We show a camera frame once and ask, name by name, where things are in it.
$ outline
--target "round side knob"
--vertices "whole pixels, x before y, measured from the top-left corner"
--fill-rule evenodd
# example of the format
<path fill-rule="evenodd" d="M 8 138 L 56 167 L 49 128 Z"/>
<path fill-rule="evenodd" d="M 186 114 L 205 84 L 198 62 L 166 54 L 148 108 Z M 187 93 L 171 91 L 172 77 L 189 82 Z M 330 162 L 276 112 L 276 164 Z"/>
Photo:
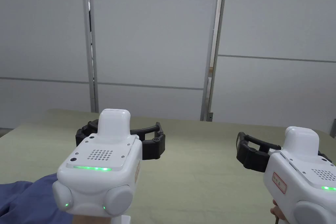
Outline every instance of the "round side knob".
<path fill-rule="evenodd" d="M 62 185 L 58 180 L 52 184 L 52 192 L 56 201 L 57 207 L 61 211 L 67 211 L 73 206 L 73 199 L 70 189 Z"/>
<path fill-rule="evenodd" d="M 131 205 L 133 192 L 128 185 L 112 188 L 106 193 L 103 204 L 105 211 L 111 216 L 122 215 Z"/>

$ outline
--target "green led light strip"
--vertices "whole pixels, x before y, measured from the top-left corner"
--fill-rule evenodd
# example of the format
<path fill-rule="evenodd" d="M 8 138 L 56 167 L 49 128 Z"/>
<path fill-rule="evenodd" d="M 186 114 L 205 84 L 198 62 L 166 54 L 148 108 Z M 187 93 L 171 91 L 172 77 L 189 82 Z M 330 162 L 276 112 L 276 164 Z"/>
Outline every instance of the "green led light strip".
<path fill-rule="evenodd" d="M 111 168 L 102 168 L 102 167 L 89 167 L 89 166 L 74 166 L 74 168 L 87 169 L 87 170 L 97 170 L 97 171 L 111 171 Z"/>
<path fill-rule="evenodd" d="M 322 186 L 322 189 L 336 191 L 336 187 Z"/>

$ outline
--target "light green tabletop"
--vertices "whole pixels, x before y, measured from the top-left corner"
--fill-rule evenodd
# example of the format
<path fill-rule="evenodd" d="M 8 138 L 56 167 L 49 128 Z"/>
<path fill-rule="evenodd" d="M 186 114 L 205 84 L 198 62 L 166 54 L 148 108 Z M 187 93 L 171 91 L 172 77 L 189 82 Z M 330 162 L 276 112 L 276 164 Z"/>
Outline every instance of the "light green tabletop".
<path fill-rule="evenodd" d="M 75 148 L 76 130 L 98 114 L 50 110 L 0 138 L 0 183 L 36 181 L 57 171 Z M 128 212 L 132 224 L 272 224 L 263 173 L 236 159 L 239 131 L 283 144 L 285 128 L 132 117 L 131 128 L 160 122 L 166 151 L 143 162 Z M 336 160 L 336 142 L 318 132 L 320 151 Z"/>

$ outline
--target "white wall panel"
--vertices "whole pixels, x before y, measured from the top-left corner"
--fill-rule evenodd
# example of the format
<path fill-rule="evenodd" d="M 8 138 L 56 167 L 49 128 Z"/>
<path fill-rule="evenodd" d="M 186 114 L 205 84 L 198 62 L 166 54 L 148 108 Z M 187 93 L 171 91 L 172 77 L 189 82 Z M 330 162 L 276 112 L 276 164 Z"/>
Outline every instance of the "white wall panel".
<path fill-rule="evenodd" d="M 203 88 L 216 2 L 93 0 L 99 82 Z"/>
<path fill-rule="evenodd" d="M 126 109 L 132 116 L 200 119 L 203 90 L 98 85 L 99 110 Z"/>
<path fill-rule="evenodd" d="M 0 128 L 15 128 L 48 109 L 90 111 L 89 85 L 0 80 Z"/>
<path fill-rule="evenodd" d="M 336 0 L 225 0 L 219 54 L 336 61 Z"/>
<path fill-rule="evenodd" d="M 336 63 L 219 57 L 214 122 L 300 126 L 329 133 Z"/>
<path fill-rule="evenodd" d="M 0 5 L 0 76 L 88 81 L 83 0 Z"/>

